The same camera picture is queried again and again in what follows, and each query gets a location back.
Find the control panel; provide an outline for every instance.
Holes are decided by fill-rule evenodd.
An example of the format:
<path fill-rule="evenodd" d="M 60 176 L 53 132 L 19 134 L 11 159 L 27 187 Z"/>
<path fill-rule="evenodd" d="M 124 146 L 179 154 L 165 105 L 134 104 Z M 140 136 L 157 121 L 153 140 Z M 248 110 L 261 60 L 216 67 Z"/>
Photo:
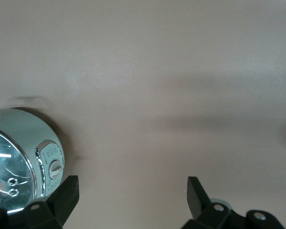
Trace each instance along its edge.
<path fill-rule="evenodd" d="M 64 161 L 58 145 L 46 140 L 36 148 L 36 158 L 40 165 L 42 179 L 41 197 L 51 194 L 60 184 Z"/>

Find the rice cooker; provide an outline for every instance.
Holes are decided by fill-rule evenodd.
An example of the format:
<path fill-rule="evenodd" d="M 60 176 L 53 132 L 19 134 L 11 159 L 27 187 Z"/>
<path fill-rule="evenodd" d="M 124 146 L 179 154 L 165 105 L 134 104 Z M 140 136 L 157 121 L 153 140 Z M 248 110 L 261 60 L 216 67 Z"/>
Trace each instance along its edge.
<path fill-rule="evenodd" d="M 0 208 L 11 214 L 48 196 L 63 169 L 61 143 L 44 121 L 22 110 L 0 110 Z"/>

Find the beige wall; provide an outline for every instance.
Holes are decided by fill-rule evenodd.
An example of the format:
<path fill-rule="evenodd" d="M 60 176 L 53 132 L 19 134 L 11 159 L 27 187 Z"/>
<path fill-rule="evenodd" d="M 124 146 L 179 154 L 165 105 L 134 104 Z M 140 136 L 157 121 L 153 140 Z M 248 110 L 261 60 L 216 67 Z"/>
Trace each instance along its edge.
<path fill-rule="evenodd" d="M 65 229 L 180 228 L 187 176 L 286 226 L 286 0 L 1 0 L 0 108 L 54 122 Z"/>

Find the screw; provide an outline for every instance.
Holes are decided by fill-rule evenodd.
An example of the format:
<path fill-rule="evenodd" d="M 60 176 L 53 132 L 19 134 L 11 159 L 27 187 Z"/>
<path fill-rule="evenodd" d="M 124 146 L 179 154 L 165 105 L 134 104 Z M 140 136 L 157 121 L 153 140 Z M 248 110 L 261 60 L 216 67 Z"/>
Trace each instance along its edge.
<path fill-rule="evenodd" d="M 266 216 L 260 212 L 255 212 L 253 215 L 259 220 L 266 220 Z"/>
<path fill-rule="evenodd" d="M 33 210 L 36 210 L 36 209 L 38 209 L 40 207 L 40 205 L 39 204 L 35 204 L 35 205 L 33 205 L 32 207 L 31 207 L 31 210 L 33 211 Z"/>
<path fill-rule="evenodd" d="M 214 205 L 214 209 L 215 209 L 216 211 L 223 211 L 223 210 L 224 210 L 224 207 L 221 206 L 220 204 L 215 204 L 215 205 Z"/>
<path fill-rule="evenodd" d="M 9 190 L 9 195 L 11 197 L 16 197 L 18 194 L 19 194 L 19 190 L 18 189 L 12 188 L 11 190 Z"/>
<path fill-rule="evenodd" d="M 9 186 L 15 186 L 16 184 L 18 184 L 18 180 L 16 178 L 10 178 L 8 180 L 8 184 Z"/>

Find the glass lid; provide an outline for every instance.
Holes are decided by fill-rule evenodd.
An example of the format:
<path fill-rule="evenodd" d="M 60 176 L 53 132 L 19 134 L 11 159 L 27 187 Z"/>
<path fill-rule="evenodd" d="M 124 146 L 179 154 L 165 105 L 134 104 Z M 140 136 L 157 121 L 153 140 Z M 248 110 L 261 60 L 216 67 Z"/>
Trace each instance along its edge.
<path fill-rule="evenodd" d="M 34 197 L 34 183 L 26 159 L 0 134 L 0 208 L 22 210 Z"/>

